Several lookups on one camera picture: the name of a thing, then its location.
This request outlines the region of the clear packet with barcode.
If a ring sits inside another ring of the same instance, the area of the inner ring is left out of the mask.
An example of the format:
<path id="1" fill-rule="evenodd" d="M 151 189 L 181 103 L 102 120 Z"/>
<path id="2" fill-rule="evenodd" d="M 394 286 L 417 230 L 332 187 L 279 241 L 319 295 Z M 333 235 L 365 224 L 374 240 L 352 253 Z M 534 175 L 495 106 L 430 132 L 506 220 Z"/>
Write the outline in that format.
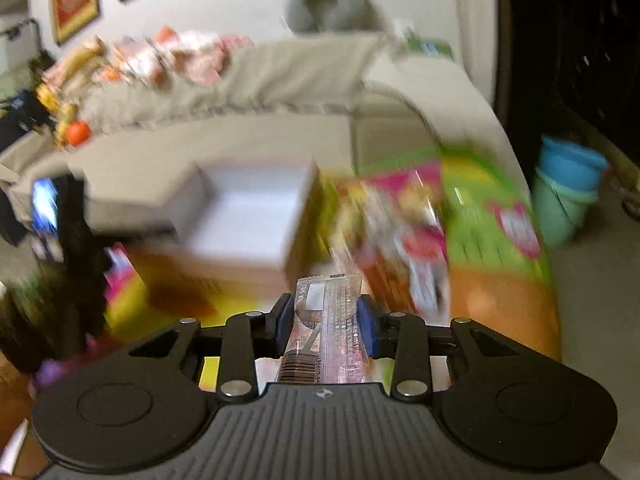
<path id="1" fill-rule="evenodd" d="M 297 282 L 279 382 L 329 385 L 372 380 L 358 325 L 361 285 L 358 274 L 311 276 Z"/>

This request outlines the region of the orange ball toy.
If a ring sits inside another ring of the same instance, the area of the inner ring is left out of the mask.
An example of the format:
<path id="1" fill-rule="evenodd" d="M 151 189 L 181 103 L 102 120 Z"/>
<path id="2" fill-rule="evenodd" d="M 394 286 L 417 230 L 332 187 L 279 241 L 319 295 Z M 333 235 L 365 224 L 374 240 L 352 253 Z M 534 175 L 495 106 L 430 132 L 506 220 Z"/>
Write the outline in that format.
<path id="1" fill-rule="evenodd" d="M 65 130 L 65 142 L 73 148 L 77 148 L 79 145 L 85 143 L 91 136 L 91 127 L 82 120 L 70 122 Z"/>

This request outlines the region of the pink cardboard box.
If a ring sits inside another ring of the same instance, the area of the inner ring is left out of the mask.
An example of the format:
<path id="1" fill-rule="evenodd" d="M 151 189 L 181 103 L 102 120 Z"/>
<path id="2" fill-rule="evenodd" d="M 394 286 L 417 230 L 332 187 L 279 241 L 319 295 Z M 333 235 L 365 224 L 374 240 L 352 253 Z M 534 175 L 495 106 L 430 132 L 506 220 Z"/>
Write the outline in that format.
<path id="1" fill-rule="evenodd" d="M 317 164 L 210 162 L 166 182 L 108 184 L 90 177 L 93 229 L 171 234 L 126 245 L 150 287 L 226 292 L 262 299 L 292 292 L 314 264 L 322 189 Z"/>

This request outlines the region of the colourful cartoon play mat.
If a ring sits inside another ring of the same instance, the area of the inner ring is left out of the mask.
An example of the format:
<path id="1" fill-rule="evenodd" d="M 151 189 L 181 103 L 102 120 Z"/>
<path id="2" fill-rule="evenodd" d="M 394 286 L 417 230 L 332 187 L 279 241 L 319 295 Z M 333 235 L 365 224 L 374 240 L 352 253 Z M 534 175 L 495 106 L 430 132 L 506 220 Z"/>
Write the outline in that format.
<path id="1" fill-rule="evenodd" d="M 559 359 L 558 305 L 529 192 L 518 193 L 487 159 L 468 151 L 429 150 L 413 162 L 388 164 L 364 176 L 319 172 L 316 258 L 303 278 L 358 274 L 361 291 L 384 311 L 414 314 L 439 326 L 472 318 Z M 88 222 L 87 178 L 85 201 Z M 172 232 L 170 226 L 90 229 L 137 232 L 136 242 Z M 49 356 L 40 368 L 40 385 L 179 318 L 211 326 L 284 294 L 262 299 L 150 287 L 129 261 L 127 243 L 124 267 L 102 282 L 98 331 L 82 344 L 67 341 L 60 356 Z"/>

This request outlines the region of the pile of baby clothes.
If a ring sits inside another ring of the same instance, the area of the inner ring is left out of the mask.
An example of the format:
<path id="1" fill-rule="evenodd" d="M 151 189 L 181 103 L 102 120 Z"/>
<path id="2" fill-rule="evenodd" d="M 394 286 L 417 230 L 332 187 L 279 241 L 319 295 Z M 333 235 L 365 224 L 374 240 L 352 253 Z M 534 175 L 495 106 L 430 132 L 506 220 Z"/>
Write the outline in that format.
<path id="1" fill-rule="evenodd" d="M 211 87 L 221 78 L 231 55 L 251 44 L 244 36 L 176 32 L 168 26 L 153 39 L 125 38 L 118 44 L 107 44 L 95 36 L 56 61 L 42 74 L 42 81 L 50 89 L 60 90 L 71 76 L 97 60 L 99 80 L 134 78 L 158 88 L 173 73 L 197 86 Z"/>

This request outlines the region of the teal plastic bucket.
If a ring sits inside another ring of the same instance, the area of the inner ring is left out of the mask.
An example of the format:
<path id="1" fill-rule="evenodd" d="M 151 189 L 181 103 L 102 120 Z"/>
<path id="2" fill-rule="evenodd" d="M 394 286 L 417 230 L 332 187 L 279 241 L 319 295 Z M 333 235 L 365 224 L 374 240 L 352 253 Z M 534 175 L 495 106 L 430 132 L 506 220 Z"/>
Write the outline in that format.
<path id="1" fill-rule="evenodd" d="M 549 249 L 568 243 L 585 223 L 597 191 L 576 191 L 536 170 L 532 203 L 544 244 Z"/>

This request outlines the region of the beige covered sofa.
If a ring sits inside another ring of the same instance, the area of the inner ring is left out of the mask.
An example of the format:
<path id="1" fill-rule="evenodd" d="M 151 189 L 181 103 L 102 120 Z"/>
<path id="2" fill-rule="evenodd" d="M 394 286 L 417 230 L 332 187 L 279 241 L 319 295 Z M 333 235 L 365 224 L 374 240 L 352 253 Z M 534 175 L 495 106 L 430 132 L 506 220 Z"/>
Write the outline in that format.
<path id="1" fill-rule="evenodd" d="M 27 224 L 32 182 L 60 169 L 87 178 L 94 226 L 122 226 L 146 217 L 200 162 L 312 159 L 364 174 L 432 146 L 483 156 L 528 192 L 502 125 L 465 71 L 382 34 L 242 47 L 211 87 L 175 74 L 153 89 L 81 73 L 64 93 L 91 136 L 57 150 L 50 130 L 33 131 L 5 150 L 3 219 Z"/>

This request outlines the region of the blue plastic bucket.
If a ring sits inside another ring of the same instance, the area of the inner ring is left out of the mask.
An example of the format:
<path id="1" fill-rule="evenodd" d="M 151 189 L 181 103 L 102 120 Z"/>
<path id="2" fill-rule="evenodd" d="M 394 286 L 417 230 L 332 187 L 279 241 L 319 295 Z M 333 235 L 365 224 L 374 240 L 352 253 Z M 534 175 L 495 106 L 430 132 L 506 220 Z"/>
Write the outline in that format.
<path id="1" fill-rule="evenodd" d="M 538 169 L 560 185 L 579 192 L 595 191 L 610 168 L 608 160 L 592 148 L 544 136 Z"/>

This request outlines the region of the green digital clock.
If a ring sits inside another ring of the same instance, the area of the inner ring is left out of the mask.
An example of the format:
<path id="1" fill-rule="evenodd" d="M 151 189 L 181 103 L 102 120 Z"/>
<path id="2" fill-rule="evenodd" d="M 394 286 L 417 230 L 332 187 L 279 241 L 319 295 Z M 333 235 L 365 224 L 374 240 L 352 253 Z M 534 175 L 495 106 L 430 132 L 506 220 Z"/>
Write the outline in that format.
<path id="1" fill-rule="evenodd" d="M 407 36 L 406 44 L 411 52 L 422 53 L 440 58 L 453 58 L 454 52 L 446 40 Z"/>

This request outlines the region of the grey neck pillow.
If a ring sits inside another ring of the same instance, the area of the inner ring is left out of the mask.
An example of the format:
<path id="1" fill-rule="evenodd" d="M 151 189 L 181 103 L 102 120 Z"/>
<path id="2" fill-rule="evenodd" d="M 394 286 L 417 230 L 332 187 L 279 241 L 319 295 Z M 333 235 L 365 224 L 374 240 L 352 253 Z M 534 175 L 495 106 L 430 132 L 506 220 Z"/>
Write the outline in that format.
<path id="1" fill-rule="evenodd" d="M 370 0 L 286 0 L 284 21 L 296 35 L 382 28 Z"/>

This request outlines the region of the white wall socket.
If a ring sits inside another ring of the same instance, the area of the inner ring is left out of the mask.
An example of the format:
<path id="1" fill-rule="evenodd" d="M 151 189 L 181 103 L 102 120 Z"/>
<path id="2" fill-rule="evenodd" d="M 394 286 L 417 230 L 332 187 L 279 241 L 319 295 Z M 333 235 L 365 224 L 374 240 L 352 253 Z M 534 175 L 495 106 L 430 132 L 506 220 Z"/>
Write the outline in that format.
<path id="1" fill-rule="evenodd" d="M 416 36 L 416 24 L 410 18 L 394 18 L 393 33 L 398 38 L 409 40 Z"/>

